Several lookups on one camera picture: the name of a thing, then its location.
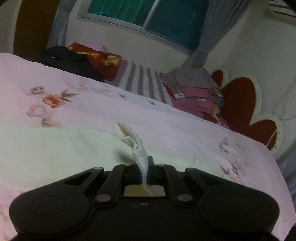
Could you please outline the white air conditioner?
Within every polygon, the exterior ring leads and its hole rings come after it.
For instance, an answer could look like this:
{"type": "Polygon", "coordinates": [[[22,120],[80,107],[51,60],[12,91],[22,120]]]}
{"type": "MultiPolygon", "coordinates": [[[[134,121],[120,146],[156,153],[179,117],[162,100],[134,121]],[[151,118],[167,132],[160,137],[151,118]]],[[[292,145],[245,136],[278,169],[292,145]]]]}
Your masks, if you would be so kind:
{"type": "Polygon", "coordinates": [[[284,1],[281,0],[270,0],[269,9],[273,13],[295,16],[295,12],[284,1]]]}

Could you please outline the white knit sweater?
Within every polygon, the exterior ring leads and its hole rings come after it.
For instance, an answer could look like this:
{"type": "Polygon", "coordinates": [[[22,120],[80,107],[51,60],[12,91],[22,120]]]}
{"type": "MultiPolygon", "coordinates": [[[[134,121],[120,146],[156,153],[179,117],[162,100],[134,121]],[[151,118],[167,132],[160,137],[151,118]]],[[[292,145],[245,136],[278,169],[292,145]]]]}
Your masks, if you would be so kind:
{"type": "Polygon", "coordinates": [[[95,128],[1,126],[1,185],[35,189],[93,167],[132,164],[132,149],[95,128]]]}

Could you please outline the black garment on bed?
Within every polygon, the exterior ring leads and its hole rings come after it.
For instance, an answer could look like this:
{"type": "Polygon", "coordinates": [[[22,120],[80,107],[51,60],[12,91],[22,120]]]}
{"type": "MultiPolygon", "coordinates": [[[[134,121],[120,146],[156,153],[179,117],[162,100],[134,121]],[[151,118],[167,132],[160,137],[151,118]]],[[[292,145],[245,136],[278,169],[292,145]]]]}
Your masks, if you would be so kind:
{"type": "Polygon", "coordinates": [[[103,76],[95,70],[86,55],[75,53],[65,46],[54,46],[44,51],[37,62],[75,75],[104,82],[103,76]]]}

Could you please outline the grey striped pillow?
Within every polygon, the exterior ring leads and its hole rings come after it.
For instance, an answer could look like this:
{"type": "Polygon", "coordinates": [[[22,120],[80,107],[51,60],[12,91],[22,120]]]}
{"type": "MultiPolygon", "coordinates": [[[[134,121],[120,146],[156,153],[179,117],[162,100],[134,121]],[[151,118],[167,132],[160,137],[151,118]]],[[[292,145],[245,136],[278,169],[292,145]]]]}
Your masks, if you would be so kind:
{"type": "Polygon", "coordinates": [[[171,97],[163,85],[160,74],[156,70],[131,61],[122,59],[115,78],[105,80],[105,83],[172,105],[171,97]]]}

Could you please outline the stack of folded clothes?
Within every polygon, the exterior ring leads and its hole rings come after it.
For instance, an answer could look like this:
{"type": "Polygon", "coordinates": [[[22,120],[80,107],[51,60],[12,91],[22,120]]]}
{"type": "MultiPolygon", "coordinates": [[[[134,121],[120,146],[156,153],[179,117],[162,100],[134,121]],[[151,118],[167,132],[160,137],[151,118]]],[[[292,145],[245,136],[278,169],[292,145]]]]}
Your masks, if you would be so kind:
{"type": "Polygon", "coordinates": [[[205,69],[174,68],[169,73],[161,73],[160,78],[174,108],[228,127],[220,112],[224,97],[205,69]]]}

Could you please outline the grey curtain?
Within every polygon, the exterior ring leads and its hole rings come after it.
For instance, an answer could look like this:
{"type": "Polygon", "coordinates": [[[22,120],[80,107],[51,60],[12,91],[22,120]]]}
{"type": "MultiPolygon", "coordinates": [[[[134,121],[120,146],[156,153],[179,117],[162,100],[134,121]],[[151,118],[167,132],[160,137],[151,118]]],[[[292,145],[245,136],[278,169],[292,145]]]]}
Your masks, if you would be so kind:
{"type": "Polygon", "coordinates": [[[210,1],[201,30],[197,48],[183,64],[183,67],[202,67],[209,53],[218,42],[237,24],[251,1],[210,1]]]}
{"type": "Polygon", "coordinates": [[[48,48],[64,46],[68,28],[69,16],[74,8],[76,0],[61,0],[58,5],[55,20],[52,25],[48,48]]]}

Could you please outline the red white scalloped headboard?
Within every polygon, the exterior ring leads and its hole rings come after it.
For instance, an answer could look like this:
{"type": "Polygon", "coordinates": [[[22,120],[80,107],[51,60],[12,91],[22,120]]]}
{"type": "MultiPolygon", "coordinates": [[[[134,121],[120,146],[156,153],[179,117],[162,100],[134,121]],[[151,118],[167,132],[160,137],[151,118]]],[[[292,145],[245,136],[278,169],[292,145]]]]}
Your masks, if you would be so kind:
{"type": "Polygon", "coordinates": [[[274,155],[281,147],[283,127],[273,114],[262,114],[262,93],[254,77],[229,77],[226,70],[216,70],[212,78],[220,87],[224,105],[220,113],[229,128],[266,145],[274,155]]]}

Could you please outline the right grey curtain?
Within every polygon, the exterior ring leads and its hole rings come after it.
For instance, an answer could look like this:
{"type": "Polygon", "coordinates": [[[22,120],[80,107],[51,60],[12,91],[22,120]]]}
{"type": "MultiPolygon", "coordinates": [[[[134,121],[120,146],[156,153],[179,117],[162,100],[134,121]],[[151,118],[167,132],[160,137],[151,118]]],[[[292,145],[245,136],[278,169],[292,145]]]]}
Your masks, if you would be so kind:
{"type": "Polygon", "coordinates": [[[202,67],[209,53],[218,42],[237,24],[251,1],[210,1],[201,30],[197,48],[183,64],[183,67],[202,67]]]}

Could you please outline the brown wooden door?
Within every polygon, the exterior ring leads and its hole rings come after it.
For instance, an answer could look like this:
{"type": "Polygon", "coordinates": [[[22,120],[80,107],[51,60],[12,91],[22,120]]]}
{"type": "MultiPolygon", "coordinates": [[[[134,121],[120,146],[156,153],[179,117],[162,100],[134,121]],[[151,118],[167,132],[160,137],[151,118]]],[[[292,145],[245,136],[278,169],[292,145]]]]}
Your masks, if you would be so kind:
{"type": "Polygon", "coordinates": [[[14,54],[35,59],[47,47],[58,0],[25,0],[18,12],[14,36],[14,54]]]}

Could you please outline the left grey curtain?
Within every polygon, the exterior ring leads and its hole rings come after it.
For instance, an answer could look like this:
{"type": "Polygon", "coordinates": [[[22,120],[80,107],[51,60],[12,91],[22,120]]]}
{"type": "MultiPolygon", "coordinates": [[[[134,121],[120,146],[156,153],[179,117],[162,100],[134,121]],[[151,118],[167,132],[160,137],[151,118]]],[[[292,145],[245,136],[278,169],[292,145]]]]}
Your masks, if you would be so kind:
{"type": "Polygon", "coordinates": [[[64,46],[68,28],[69,16],[74,8],[76,0],[61,0],[58,5],[55,20],[52,25],[48,48],[64,46]]]}

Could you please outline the window with green screen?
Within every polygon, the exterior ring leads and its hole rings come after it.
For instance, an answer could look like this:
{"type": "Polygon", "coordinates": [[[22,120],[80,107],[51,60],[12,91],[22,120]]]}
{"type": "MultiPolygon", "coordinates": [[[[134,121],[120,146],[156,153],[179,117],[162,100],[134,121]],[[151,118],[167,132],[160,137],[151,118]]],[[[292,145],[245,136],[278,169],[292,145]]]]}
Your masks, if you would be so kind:
{"type": "Polygon", "coordinates": [[[199,44],[209,5],[198,0],[92,0],[81,4],[79,14],[190,53],[199,44]]]}

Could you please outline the pink floral bed sheet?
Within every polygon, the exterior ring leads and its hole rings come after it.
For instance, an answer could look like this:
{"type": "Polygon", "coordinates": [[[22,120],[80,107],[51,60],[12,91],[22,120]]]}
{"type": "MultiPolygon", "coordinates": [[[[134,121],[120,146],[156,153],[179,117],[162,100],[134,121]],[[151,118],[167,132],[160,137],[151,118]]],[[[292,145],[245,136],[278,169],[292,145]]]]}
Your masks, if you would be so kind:
{"type": "MultiPolygon", "coordinates": [[[[1,53],[1,126],[109,131],[118,122],[138,134],[157,164],[195,167],[272,196],[280,206],[273,229],[279,240],[295,224],[289,190],[264,144],[162,102],[1,53]]],[[[1,240],[16,234],[8,209],[21,193],[1,185],[1,240]]]]}

